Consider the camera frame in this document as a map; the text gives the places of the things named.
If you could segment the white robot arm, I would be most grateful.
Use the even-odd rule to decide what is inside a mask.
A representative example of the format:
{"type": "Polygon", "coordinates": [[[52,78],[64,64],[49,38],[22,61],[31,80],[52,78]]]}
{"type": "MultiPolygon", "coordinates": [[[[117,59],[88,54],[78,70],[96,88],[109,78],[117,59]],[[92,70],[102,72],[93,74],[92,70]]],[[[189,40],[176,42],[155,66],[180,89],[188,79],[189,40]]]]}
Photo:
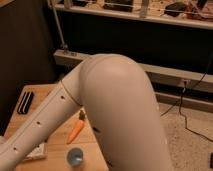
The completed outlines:
{"type": "Polygon", "coordinates": [[[151,82],[134,60],[96,54],[67,74],[0,145],[0,171],[15,167],[83,108],[112,171],[174,171],[151,82]]]}

